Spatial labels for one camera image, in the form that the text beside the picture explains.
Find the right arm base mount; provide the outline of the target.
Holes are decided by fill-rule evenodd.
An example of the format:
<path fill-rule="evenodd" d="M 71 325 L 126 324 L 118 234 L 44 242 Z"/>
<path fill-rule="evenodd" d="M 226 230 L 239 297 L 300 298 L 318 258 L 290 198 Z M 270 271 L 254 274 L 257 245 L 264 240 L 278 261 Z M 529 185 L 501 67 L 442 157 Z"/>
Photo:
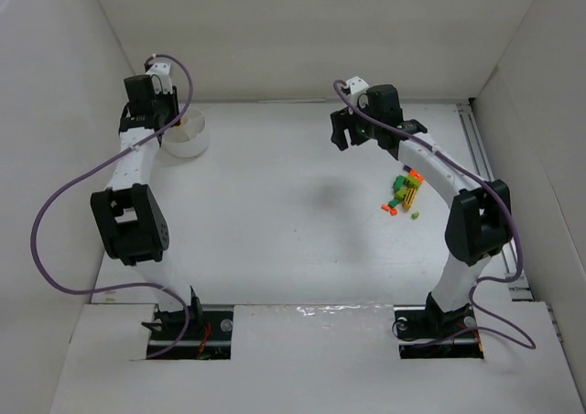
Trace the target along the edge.
<path fill-rule="evenodd" d="M 470 306 L 444 320 L 422 306 L 395 307 L 394 314 L 392 332 L 401 359 L 484 359 L 477 331 L 448 339 L 475 325 Z"/>

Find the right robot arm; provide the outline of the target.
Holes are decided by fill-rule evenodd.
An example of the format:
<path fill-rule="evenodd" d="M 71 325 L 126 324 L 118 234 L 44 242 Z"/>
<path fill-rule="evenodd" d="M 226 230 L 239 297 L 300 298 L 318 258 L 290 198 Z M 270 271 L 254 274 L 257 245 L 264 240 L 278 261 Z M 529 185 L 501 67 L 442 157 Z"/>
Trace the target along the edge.
<path fill-rule="evenodd" d="M 396 313 L 396 334 L 406 342 L 464 335 L 473 316 L 472 296 L 483 270 L 517 237 L 510 190 L 483 180 L 454 161 L 418 120 L 404 117 L 397 88 L 371 86 L 359 77 L 333 84 L 345 106 L 331 113 L 331 142 L 339 149 L 373 140 L 398 162 L 417 171 L 450 209 L 444 232 L 448 259 L 421 310 Z"/>

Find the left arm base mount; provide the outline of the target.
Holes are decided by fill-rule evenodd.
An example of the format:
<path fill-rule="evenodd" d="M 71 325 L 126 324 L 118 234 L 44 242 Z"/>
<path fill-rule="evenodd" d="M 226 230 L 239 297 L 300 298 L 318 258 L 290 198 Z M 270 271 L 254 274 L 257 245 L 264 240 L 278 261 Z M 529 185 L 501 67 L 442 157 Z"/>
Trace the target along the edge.
<path fill-rule="evenodd" d="M 175 311 L 165 316 L 163 312 L 156 310 L 152 321 L 142 322 L 150 331 L 146 358 L 229 360 L 232 350 L 233 310 L 233 306 L 203 306 L 172 348 L 170 346 L 184 327 L 184 314 L 182 311 Z"/>

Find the lime green lego brick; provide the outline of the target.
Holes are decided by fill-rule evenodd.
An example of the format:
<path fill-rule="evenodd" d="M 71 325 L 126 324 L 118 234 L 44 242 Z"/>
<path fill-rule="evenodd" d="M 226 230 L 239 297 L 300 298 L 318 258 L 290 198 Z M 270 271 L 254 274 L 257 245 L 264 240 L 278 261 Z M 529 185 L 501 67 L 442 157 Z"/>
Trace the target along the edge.
<path fill-rule="evenodd" d="M 412 176 L 405 177 L 405 185 L 410 188 L 418 189 L 420 186 L 420 181 Z"/>

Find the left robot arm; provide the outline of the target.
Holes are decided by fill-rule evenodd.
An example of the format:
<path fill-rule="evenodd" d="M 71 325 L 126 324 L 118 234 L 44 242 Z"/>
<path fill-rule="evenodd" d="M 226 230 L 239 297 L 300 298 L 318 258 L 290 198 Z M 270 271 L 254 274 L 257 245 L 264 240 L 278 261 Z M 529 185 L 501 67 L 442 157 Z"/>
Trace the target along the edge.
<path fill-rule="evenodd" d="M 147 71 L 124 79 L 127 103 L 118 129 L 120 151 L 106 188 L 91 195 L 91 209 L 106 254 L 161 287 L 155 319 L 181 324 L 199 316 L 190 286 L 170 278 L 160 263 L 170 233 L 149 182 L 162 146 L 158 130 L 179 120 L 177 88 L 165 72 Z"/>

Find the yellow lego block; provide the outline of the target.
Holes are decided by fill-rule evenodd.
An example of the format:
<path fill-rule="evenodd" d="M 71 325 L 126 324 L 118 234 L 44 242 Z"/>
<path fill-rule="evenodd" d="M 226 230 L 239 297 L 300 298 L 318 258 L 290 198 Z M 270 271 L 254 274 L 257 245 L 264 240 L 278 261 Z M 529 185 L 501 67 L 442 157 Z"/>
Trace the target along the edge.
<path fill-rule="evenodd" d="M 418 190 L 414 187 L 408 188 L 402 201 L 402 207 L 405 211 L 409 211 L 417 196 Z"/>

